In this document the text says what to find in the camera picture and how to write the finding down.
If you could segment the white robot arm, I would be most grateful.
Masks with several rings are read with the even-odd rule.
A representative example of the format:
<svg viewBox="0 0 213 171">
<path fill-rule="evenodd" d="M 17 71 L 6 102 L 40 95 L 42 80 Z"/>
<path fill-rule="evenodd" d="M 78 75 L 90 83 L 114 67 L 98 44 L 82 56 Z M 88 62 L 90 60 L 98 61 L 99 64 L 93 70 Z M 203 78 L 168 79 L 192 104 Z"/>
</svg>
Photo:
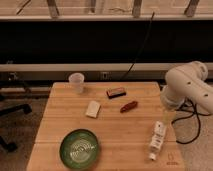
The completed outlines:
<svg viewBox="0 0 213 171">
<path fill-rule="evenodd" d="M 166 72 L 166 85 L 160 93 L 164 124 L 171 121 L 170 113 L 178 109 L 186 98 L 213 114 L 213 87 L 205 82 L 207 76 L 208 68 L 200 61 L 176 66 Z"/>
</svg>

